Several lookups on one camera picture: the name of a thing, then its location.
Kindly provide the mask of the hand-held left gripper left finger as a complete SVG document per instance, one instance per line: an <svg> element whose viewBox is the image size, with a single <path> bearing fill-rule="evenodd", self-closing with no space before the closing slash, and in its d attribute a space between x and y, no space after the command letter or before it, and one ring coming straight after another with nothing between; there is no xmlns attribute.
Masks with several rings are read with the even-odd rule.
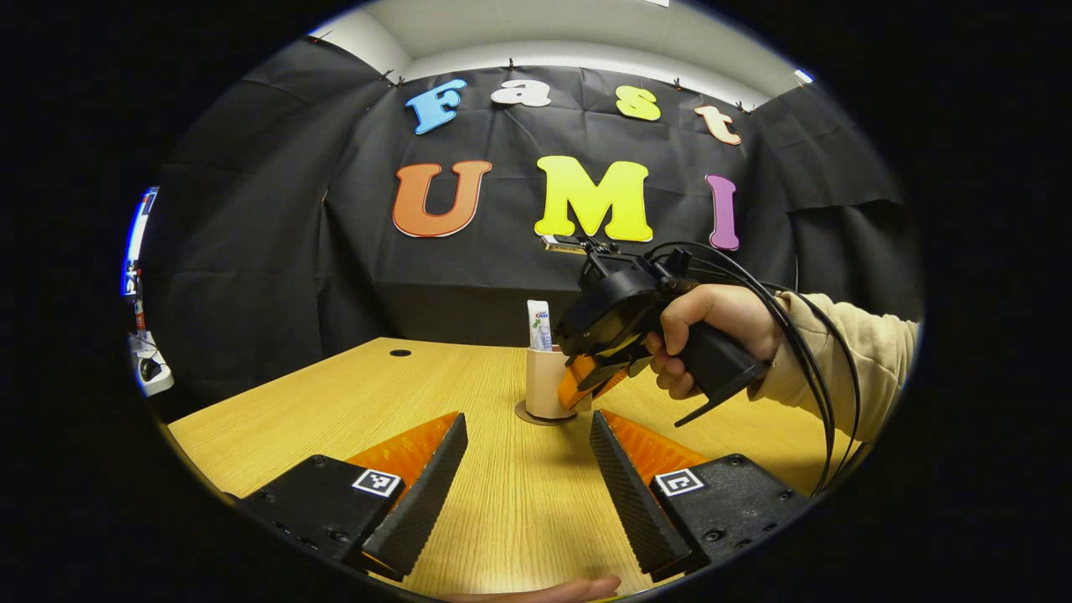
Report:
<svg viewBox="0 0 1072 603"><path fill-rule="evenodd" d="M466 416L455 411L347 461L311 455L241 497L239 508L336 564L404 580L440 519L467 444Z"/></svg>

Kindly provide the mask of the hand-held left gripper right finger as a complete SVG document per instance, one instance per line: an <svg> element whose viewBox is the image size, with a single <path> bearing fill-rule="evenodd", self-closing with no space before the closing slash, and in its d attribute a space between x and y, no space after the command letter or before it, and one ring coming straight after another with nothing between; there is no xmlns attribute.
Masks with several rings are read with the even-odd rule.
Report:
<svg viewBox="0 0 1072 603"><path fill-rule="evenodd" d="M650 577L727 564L809 501L747 456L711 459L608 410L592 415L590 448Z"/></svg>

